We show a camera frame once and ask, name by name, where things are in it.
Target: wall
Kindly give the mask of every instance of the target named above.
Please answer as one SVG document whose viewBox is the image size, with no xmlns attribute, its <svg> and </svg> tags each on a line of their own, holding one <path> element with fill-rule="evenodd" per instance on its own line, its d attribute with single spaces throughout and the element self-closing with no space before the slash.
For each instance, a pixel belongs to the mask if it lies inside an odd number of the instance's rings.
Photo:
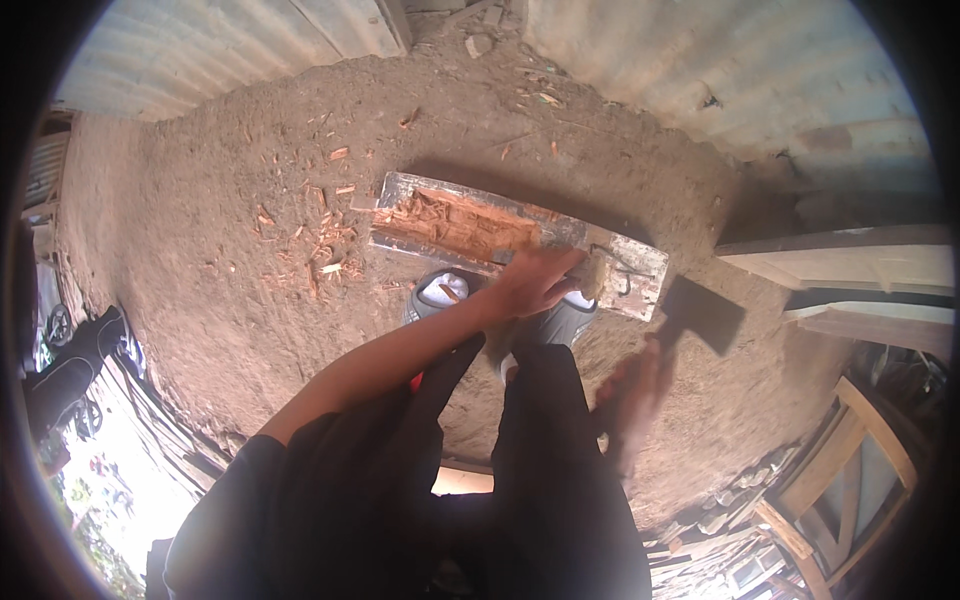
<svg viewBox="0 0 960 600">
<path fill-rule="evenodd" d="M 311 66 L 406 53 L 397 0 L 116 0 L 54 106 L 159 121 Z"/>
<path fill-rule="evenodd" d="M 579 82 L 812 189 L 939 190 L 893 63 L 846 0 L 527 0 L 525 41 Z"/>
</svg>

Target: dirt ground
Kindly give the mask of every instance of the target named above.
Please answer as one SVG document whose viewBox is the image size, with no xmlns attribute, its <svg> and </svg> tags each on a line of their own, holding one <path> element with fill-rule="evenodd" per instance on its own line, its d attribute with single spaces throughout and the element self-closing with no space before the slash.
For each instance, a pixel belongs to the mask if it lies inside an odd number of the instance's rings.
<svg viewBox="0 0 960 600">
<path fill-rule="evenodd" d="M 123 303 L 157 387 L 180 415 L 235 451 L 311 375 L 398 326 L 407 284 L 432 266 L 368 249 L 370 217 L 348 209 L 350 194 L 335 194 L 349 184 L 354 194 L 377 194 L 396 170 L 649 241 L 670 255 L 668 280 L 684 274 L 748 309 L 725 358 L 692 337 L 680 342 L 675 387 L 637 464 L 639 527 L 807 433 L 831 401 L 849 347 L 781 324 L 787 290 L 712 256 L 734 203 L 762 193 L 749 168 L 589 87 L 554 75 L 530 81 L 515 67 L 551 65 L 517 32 L 476 19 L 447 36 L 436 19 L 413 26 L 418 43 L 405 58 L 313 68 L 156 124 L 75 120 L 61 260 L 91 312 Z M 464 40 L 481 32 L 498 40 L 472 60 Z M 402 129 L 397 122 L 415 108 Z M 327 159 L 344 146 L 347 158 Z M 324 209 L 316 193 L 304 196 L 305 181 L 322 188 L 331 222 L 357 233 L 328 261 L 353 258 L 363 271 L 324 280 L 318 298 L 303 265 Z M 257 220 L 258 205 L 275 225 Z M 601 314 L 578 342 L 590 401 L 612 366 L 642 347 L 643 332 L 662 319 L 655 315 L 648 325 Z M 502 394 L 478 359 L 442 415 L 451 455 L 489 459 Z"/>
</svg>

